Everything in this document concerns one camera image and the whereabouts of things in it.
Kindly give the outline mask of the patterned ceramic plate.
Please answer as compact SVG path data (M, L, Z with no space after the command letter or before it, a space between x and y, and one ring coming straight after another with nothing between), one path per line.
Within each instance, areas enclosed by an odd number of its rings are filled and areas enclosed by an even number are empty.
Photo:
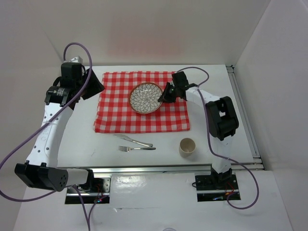
M158 101L162 93L161 87L155 83L141 83L130 92L128 102L131 109L136 113L149 114L162 105L162 102Z

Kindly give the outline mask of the red white checkered cloth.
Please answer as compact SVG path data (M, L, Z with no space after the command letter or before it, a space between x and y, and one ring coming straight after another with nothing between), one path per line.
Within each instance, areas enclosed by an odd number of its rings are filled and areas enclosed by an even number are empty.
M190 130L187 104L183 99L163 103L156 111L138 114L128 102L133 88L152 82L164 88L172 80L168 71L106 72L99 96L94 130L97 133L155 133Z

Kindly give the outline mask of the beige paper cup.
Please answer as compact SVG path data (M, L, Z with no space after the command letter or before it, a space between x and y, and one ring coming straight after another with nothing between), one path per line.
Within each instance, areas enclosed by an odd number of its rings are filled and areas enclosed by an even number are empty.
M186 158L195 151L195 142L190 138L184 138L179 144L179 154L181 157Z

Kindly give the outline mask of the silver fork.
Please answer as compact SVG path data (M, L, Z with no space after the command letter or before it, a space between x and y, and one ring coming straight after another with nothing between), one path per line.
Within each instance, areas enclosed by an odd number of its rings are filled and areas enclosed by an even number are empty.
M138 148L132 148L132 147L127 147L127 146L118 146L118 150L122 152L130 152L130 151L139 151L139 150L147 150L147 151L152 151L156 150L155 147L138 147Z

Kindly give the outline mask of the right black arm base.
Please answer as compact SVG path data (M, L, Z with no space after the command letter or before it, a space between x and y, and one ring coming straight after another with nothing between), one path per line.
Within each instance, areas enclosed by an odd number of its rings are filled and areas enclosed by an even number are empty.
M228 196L231 201L241 200L237 178L232 172L223 174L222 181L212 173L195 175L192 187L196 189L197 202L226 201Z

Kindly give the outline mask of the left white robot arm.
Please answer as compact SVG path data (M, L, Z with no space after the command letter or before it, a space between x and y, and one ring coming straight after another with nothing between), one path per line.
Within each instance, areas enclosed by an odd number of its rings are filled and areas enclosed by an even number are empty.
M83 64L67 62L61 65L61 75L47 90L42 131L25 163L15 166L15 174L30 188L62 191L78 185L84 192L95 186L94 173L83 168L58 168L58 152L66 124L76 103L102 92L104 86L95 73Z

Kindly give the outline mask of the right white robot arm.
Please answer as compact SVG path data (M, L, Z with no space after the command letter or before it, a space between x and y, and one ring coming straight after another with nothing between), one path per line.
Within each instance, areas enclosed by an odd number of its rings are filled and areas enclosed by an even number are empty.
M190 84L183 71L172 74L172 81L166 84L158 101L174 103L177 98L195 103L205 112L208 147L214 156L210 183L220 189L232 175L231 144L239 127L232 99L215 96L197 84Z

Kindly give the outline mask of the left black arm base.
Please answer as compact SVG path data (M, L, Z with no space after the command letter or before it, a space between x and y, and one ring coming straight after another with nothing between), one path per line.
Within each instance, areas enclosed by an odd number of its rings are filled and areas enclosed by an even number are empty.
M80 205L80 194L86 205L108 204L110 203L110 187L111 177L94 178L90 186L77 185L77 190L72 187L68 188L64 203L66 205Z

